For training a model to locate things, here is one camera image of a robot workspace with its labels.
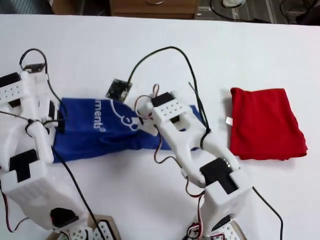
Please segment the red cloth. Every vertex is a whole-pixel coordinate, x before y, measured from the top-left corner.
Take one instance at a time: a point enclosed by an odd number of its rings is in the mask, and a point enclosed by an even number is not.
[[[232,88],[231,152],[240,159],[303,157],[306,140],[298,128],[284,89],[244,91]]]

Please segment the cable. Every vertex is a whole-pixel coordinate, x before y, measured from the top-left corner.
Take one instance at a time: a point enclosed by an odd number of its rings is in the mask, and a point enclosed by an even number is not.
[[[67,108],[66,108],[66,105],[61,101],[61,99],[58,97],[58,95],[56,94],[56,92],[54,91],[54,89],[52,88],[51,86],[51,83],[50,83],[50,77],[49,77],[49,74],[48,74],[48,61],[47,61],[47,57],[46,55],[40,50],[40,49],[37,49],[37,48],[30,48],[28,49],[27,51],[25,51],[21,58],[20,58],[20,61],[19,61],[19,65],[21,67],[21,69],[23,70],[24,67],[22,66],[22,62],[23,60],[25,59],[25,57],[27,56],[28,53],[32,52],[32,51],[36,51],[38,53],[40,53],[44,59],[44,66],[45,66],[45,74],[48,76],[48,80],[47,80],[47,83],[48,83],[48,86],[49,86],[49,89],[50,91],[52,92],[52,94],[55,96],[55,98],[59,101],[60,105],[62,106],[63,110],[64,110],[64,113],[65,113],[65,117],[68,116],[68,112],[67,112]]]
[[[2,192],[2,187],[1,187],[1,183],[0,183],[0,191],[3,197],[3,202],[4,202],[4,208],[5,208],[5,224],[6,224],[6,228],[8,229],[8,231],[10,233],[14,233],[20,226],[20,224],[22,222],[24,222],[25,220],[29,219],[28,217],[25,217],[24,219],[22,219],[21,221],[18,222],[18,224],[15,226],[14,230],[11,229],[10,227],[10,221],[9,221],[9,205],[8,205],[8,199],[7,196]]]
[[[202,222],[201,211],[200,211],[200,201],[204,195],[205,195],[205,191],[203,191],[198,198],[198,206],[197,206],[198,223],[191,224],[186,230],[186,236],[189,239],[200,239],[203,235],[203,222]],[[191,230],[194,230],[194,229],[197,229],[197,232],[198,232],[196,237],[190,236]]]
[[[283,230],[284,230],[284,221],[282,220],[281,216],[277,211],[264,199],[263,196],[257,191],[257,189],[253,186],[252,187],[253,191],[258,195],[258,197],[274,212],[274,214],[279,218],[280,220],[280,240],[282,240],[283,237]]]
[[[105,239],[105,236],[104,236],[104,234],[102,233],[102,231],[101,231],[101,229],[100,229],[100,227],[99,227],[99,224],[98,224],[98,222],[97,222],[97,220],[96,220],[96,218],[95,218],[95,215],[93,214],[91,208],[89,207],[89,205],[88,205],[88,203],[87,203],[87,201],[86,201],[86,199],[85,199],[85,197],[84,197],[84,195],[83,195],[83,193],[82,193],[82,191],[81,191],[81,189],[80,189],[80,187],[79,187],[79,185],[78,185],[78,183],[77,183],[77,180],[76,180],[74,174],[72,173],[72,171],[70,170],[70,168],[69,168],[68,165],[66,164],[65,160],[60,156],[60,154],[54,149],[53,146],[51,147],[51,149],[52,149],[52,152],[57,156],[57,158],[60,160],[60,162],[62,163],[62,165],[64,166],[64,168],[65,168],[65,169],[67,170],[67,172],[69,173],[69,175],[70,175],[70,177],[71,177],[71,179],[72,179],[72,181],[73,181],[73,183],[74,183],[74,185],[75,185],[75,187],[76,187],[76,189],[77,189],[77,191],[78,191],[78,193],[79,193],[79,195],[80,195],[80,197],[81,197],[81,199],[82,199],[82,201],[83,201],[83,203],[84,203],[84,205],[85,205],[85,207],[86,207],[86,209],[88,210],[88,212],[89,212],[89,214],[90,214],[90,216],[91,216],[91,218],[92,218],[92,220],[93,220],[96,228],[98,229],[99,233],[101,234],[102,239],[103,239],[103,240],[106,240],[106,239]]]
[[[198,105],[198,109],[199,109],[199,114],[200,114],[200,118],[201,118],[201,121],[203,123],[203,125],[205,126],[206,130],[205,130],[205,133],[203,135],[203,137],[201,138],[201,141],[200,141],[200,147],[202,148],[202,145],[203,145],[203,141],[205,139],[205,137],[208,135],[208,133],[211,132],[210,130],[210,127],[209,127],[209,122],[208,122],[208,119],[207,119],[207,116],[206,116],[206,112],[205,112],[205,109],[204,109],[204,106],[202,104],[202,101],[199,97],[199,92],[198,92],[198,85],[197,85],[197,79],[196,79],[196,76],[195,76],[195,73],[194,73],[194,70],[191,66],[191,63],[187,57],[187,55],[178,47],[175,47],[175,46],[167,46],[167,47],[163,47],[163,48],[160,48],[158,50],[155,50],[151,53],[149,53],[148,55],[146,55],[145,57],[143,57],[133,68],[129,78],[128,78],[128,81],[127,81],[127,85],[129,85],[131,83],[131,80],[132,80],[132,77],[136,71],[136,69],[138,68],[138,66],[144,61],[146,60],[147,58],[151,57],[152,55],[156,54],[156,53],[159,53],[159,52],[162,52],[162,51],[165,51],[165,50],[168,50],[168,49],[173,49],[173,50],[176,50],[178,51],[179,53],[181,53],[186,61],[186,63],[188,64],[188,67],[189,67],[189,70],[191,72],[191,75],[192,75],[192,79],[193,79],[193,85],[194,87],[189,83],[189,85],[191,85],[194,93],[195,93],[195,97],[196,97],[196,101],[197,101],[197,105]]]
[[[199,198],[199,197],[201,197],[202,194],[204,194],[203,191],[202,191],[201,193],[199,193],[199,194],[191,194],[191,193],[188,191],[188,185],[189,185],[189,178],[186,177],[185,191],[186,191],[186,193],[187,193],[190,197]]]
[[[175,162],[179,165],[179,167],[182,169],[182,166],[180,165],[180,163],[177,161],[177,159],[176,159],[174,156],[167,156],[167,157],[165,157],[164,159],[162,159],[161,161],[158,161],[158,160],[157,160],[157,153],[158,153],[158,151],[161,149],[163,140],[162,140],[162,136],[161,136],[161,134],[160,134],[160,131],[159,131],[158,127],[157,127],[156,125],[154,125],[154,127],[157,129],[158,135],[159,135],[159,144],[158,144],[158,146],[157,146],[157,148],[155,149],[154,154],[153,154],[153,159],[154,159],[154,161],[155,161],[157,164],[163,164],[166,160],[168,160],[168,159],[173,159],[173,160],[175,160]]]
[[[136,114],[139,118],[142,118],[142,119],[144,119],[144,120],[148,120],[148,119],[150,119],[150,115],[149,115],[148,117],[141,116],[141,115],[139,114],[139,112],[138,112],[138,109],[137,109],[138,101],[139,101],[139,99],[141,99],[141,98],[149,98],[149,99],[151,99],[152,97],[149,96],[149,95],[141,95],[141,96],[139,96],[139,97],[135,100],[135,102],[134,102],[134,107],[133,107],[133,109],[134,109],[135,114]]]
[[[292,24],[291,20],[288,18],[287,15],[285,15],[284,10],[283,10],[283,4],[286,2],[287,0],[282,0],[280,3],[280,12],[282,14],[282,16],[285,18],[286,22],[288,24]]]
[[[70,240],[70,237],[69,237],[69,235],[68,235],[66,232],[64,232],[64,231],[60,231],[60,233],[62,233],[63,235],[65,235],[65,236],[66,236],[66,238],[67,238],[68,240]]]
[[[10,116],[13,116],[13,117],[16,117],[16,118],[20,118],[20,119],[23,119],[23,120],[26,120],[26,121],[29,120],[29,119],[26,118],[26,117],[19,116],[19,115],[16,115],[16,114],[13,114],[13,113],[10,113],[10,112],[6,112],[6,111],[0,111],[0,114],[10,115]]]

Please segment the black wire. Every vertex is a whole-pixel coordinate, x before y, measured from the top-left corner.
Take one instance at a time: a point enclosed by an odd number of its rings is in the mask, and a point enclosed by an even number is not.
[[[16,118],[20,118],[20,119],[23,119],[23,120],[26,120],[26,121],[29,120],[29,119],[26,118],[26,117],[19,116],[19,115],[16,115],[16,114],[13,114],[13,113],[10,113],[10,112],[6,112],[6,111],[0,111],[0,114],[10,115],[10,116],[13,116],[13,117],[16,117]]]
[[[287,0],[282,0],[280,3],[280,12],[282,14],[282,16],[285,18],[286,22],[288,24],[292,24],[292,21],[288,18],[288,15],[285,14],[284,9],[283,9],[283,4],[286,2]]]
[[[25,51],[21,58],[20,58],[20,61],[19,61],[19,65],[21,67],[21,69],[23,70],[24,67],[22,66],[22,62],[23,60],[25,59],[26,55],[32,51],[36,51],[38,53],[40,53],[42,56],[43,56],[43,59],[44,59],[44,65],[45,65],[45,68],[44,68],[44,71],[45,71],[45,74],[47,74],[48,76],[48,80],[47,80],[47,83],[48,83],[48,86],[49,86],[49,89],[50,91],[52,92],[52,94],[55,96],[55,98],[59,101],[60,105],[62,106],[63,110],[64,110],[64,113],[65,113],[65,117],[68,116],[68,112],[67,112],[67,108],[65,106],[65,104],[61,101],[61,99],[58,97],[58,95],[56,94],[56,92],[54,91],[54,89],[52,88],[51,86],[51,83],[50,83],[50,77],[49,77],[49,74],[48,74],[48,61],[47,61],[47,57],[46,55],[40,50],[40,49],[37,49],[37,48],[30,48],[28,49],[27,51]]]
[[[284,230],[284,221],[282,220],[282,217],[280,216],[279,213],[264,199],[263,196],[257,191],[257,189],[253,186],[252,187],[253,191],[258,195],[258,197],[274,212],[274,214],[280,219],[280,240],[282,240],[283,237],[283,230]]]
[[[71,177],[71,179],[72,179],[72,181],[73,181],[73,183],[74,183],[74,185],[75,185],[75,187],[76,187],[76,189],[77,189],[77,191],[78,191],[78,193],[79,193],[79,195],[80,195],[80,197],[81,197],[81,199],[82,199],[82,201],[83,201],[83,203],[84,203],[84,205],[85,205],[85,207],[86,207],[86,209],[88,210],[88,212],[89,212],[89,214],[90,214],[90,216],[91,216],[91,218],[92,218],[95,226],[97,227],[99,233],[101,234],[102,239],[103,239],[103,240],[106,240],[106,239],[105,239],[105,236],[104,236],[104,234],[102,233],[102,231],[101,231],[101,229],[100,229],[100,227],[99,227],[99,224],[98,224],[98,222],[97,222],[97,220],[96,220],[96,218],[95,218],[95,215],[93,214],[91,208],[89,207],[89,205],[88,205],[88,203],[87,203],[87,201],[86,201],[86,199],[85,199],[85,197],[84,197],[84,195],[83,195],[83,193],[82,193],[82,191],[81,191],[81,189],[80,189],[80,187],[79,187],[79,185],[78,185],[78,183],[77,183],[77,181],[76,181],[75,176],[73,175],[72,171],[70,170],[70,168],[69,168],[68,165],[66,164],[66,161],[60,156],[60,154],[54,149],[53,146],[52,146],[51,148],[52,148],[52,152],[57,156],[57,158],[60,160],[60,162],[62,163],[62,165],[64,166],[64,168],[65,168],[65,169],[67,170],[67,172],[69,173],[69,175],[70,175],[70,177]]]
[[[160,48],[158,50],[155,50],[151,53],[149,53],[148,55],[146,55],[144,58],[142,58],[133,68],[129,78],[128,78],[128,81],[127,81],[127,85],[129,85],[131,83],[131,80],[132,80],[132,77],[136,71],[136,69],[138,68],[138,66],[144,61],[146,60],[147,58],[151,57],[152,55],[156,54],[156,53],[159,53],[159,52],[162,52],[162,51],[165,51],[165,50],[168,50],[168,49],[173,49],[173,50],[176,50],[178,51],[179,53],[181,53],[186,61],[186,63],[188,64],[188,67],[190,69],[190,72],[191,72],[191,75],[192,75],[192,79],[193,79],[193,85],[194,85],[194,88],[192,87],[194,93],[195,93],[195,97],[196,97],[196,101],[197,101],[197,105],[198,105],[198,109],[199,109],[199,114],[200,114],[200,118],[201,118],[201,121],[203,123],[203,125],[205,126],[206,128],[206,131],[205,131],[205,134],[204,134],[204,137],[202,137],[201,139],[201,142],[200,142],[200,145],[202,146],[202,143],[203,143],[203,140],[204,138],[207,136],[207,134],[211,131],[210,130],[210,127],[209,127],[209,122],[208,122],[208,119],[207,119],[207,115],[206,115],[206,112],[205,112],[205,108],[202,104],[202,101],[199,97],[199,92],[198,92],[198,85],[197,85],[197,79],[196,79],[196,76],[195,76],[195,73],[194,73],[194,70],[191,66],[191,63],[187,57],[187,55],[178,47],[175,47],[175,46],[167,46],[167,47],[163,47],[163,48]]]

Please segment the red wire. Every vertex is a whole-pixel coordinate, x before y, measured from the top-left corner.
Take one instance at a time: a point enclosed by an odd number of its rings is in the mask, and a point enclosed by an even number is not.
[[[8,206],[8,199],[7,199],[7,196],[1,191],[1,194],[2,194],[2,197],[3,197],[3,201],[4,201],[4,208],[5,208],[5,223],[6,223],[6,228],[8,229],[8,231],[10,233],[14,233],[20,226],[20,224],[29,219],[28,217],[22,219],[17,225],[16,227],[14,228],[14,230],[11,229],[10,227],[10,222],[9,222],[9,206]]]

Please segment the white surface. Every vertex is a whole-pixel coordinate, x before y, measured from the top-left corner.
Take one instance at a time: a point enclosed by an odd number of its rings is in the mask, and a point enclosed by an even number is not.
[[[307,156],[246,160],[241,166],[260,193],[282,215],[284,240],[312,239],[320,233],[319,93],[320,28],[192,20],[150,20],[83,16],[0,16],[0,76],[18,69],[28,48],[43,50],[50,79],[59,96],[103,98],[114,78],[126,80],[146,54],[174,45],[190,59],[211,128],[227,145],[225,124],[230,88],[285,88],[305,135]],[[144,94],[154,83],[160,92],[177,89],[190,104],[192,77],[175,51],[144,62],[132,79]],[[202,163],[210,158],[203,158]],[[94,213],[113,216],[124,240],[181,239],[196,213],[197,200],[184,190],[185,180],[174,161],[153,161],[153,151],[125,151],[69,163]],[[70,181],[61,164],[59,178]],[[10,220],[23,218],[10,204]],[[280,222],[255,195],[237,218],[249,240],[276,240]],[[49,233],[31,222],[7,233],[0,207],[1,239],[44,239]]]

